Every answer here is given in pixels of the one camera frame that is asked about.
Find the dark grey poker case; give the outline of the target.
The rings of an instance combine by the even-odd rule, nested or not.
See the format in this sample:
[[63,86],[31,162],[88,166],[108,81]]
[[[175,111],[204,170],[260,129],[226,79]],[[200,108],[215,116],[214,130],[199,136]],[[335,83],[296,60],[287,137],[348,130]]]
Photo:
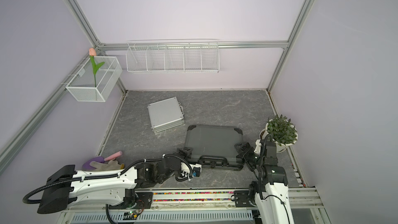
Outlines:
[[243,132],[236,127],[190,125],[184,147],[191,149],[187,161],[204,168],[240,171],[244,162],[238,157],[236,144],[243,143]]

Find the silver aluminium poker case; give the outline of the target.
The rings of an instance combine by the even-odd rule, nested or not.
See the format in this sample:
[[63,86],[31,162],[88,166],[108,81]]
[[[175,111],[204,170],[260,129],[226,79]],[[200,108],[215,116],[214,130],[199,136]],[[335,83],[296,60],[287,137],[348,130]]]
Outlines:
[[184,114],[176,97],[148,105],[151,129],[159,133],[184,124]]

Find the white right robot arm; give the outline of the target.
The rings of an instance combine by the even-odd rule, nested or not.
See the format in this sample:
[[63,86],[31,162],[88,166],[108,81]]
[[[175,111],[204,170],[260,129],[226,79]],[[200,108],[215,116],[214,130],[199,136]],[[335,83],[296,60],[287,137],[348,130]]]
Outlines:
[[235,149],[257,180],[247,191],[236,190],[230,200],[236,207],[256,207],[263,224],[293,224],[287,174],[278,166],[276,144],[260,140],[259,153],[249,143],[237,144]]

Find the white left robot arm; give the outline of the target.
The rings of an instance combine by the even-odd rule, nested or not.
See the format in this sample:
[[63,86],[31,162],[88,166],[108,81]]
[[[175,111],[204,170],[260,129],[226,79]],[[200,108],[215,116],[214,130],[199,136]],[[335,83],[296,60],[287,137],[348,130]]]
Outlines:
[[190,148],[182,148],[159,159],[141,159],[125,169],[111,171],[77,171],[74,165],[66,165],[22,201],[37,204],[39,214],[57,213],[80,204],[116,206],[134,202],[136,188],[150,188],[171,177],[178,182],[198,177],[202,167],[188,161],[191,153]]

